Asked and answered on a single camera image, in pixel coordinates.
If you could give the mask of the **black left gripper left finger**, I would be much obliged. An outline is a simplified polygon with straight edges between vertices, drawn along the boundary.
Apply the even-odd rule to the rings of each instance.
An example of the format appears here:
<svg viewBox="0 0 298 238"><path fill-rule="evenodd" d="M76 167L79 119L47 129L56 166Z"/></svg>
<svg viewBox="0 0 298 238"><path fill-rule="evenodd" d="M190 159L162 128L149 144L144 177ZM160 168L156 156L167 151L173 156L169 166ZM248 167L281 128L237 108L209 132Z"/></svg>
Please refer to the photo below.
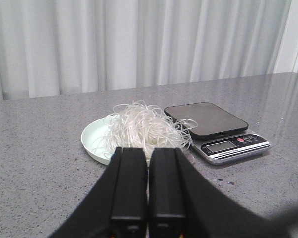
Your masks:
<svg viewBox="0 0 298 238"><path fill-rule="evenodd" d="M147 163L141 148L116 148L95 186L50 236L144 238Z"/></svg>

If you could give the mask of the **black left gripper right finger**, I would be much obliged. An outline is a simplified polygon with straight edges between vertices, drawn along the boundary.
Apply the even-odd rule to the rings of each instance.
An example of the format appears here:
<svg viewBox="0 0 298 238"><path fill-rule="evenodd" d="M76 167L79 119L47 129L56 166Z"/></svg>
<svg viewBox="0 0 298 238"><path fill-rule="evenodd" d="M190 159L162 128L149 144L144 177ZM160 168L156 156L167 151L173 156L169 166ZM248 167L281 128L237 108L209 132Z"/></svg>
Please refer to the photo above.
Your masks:
<svg viewBox="0 0 298 238"><path fill-rule="evenodd" d="M149 167L151 238L288 238L287 230L217 190L180 149L156 148Z"/></svg>

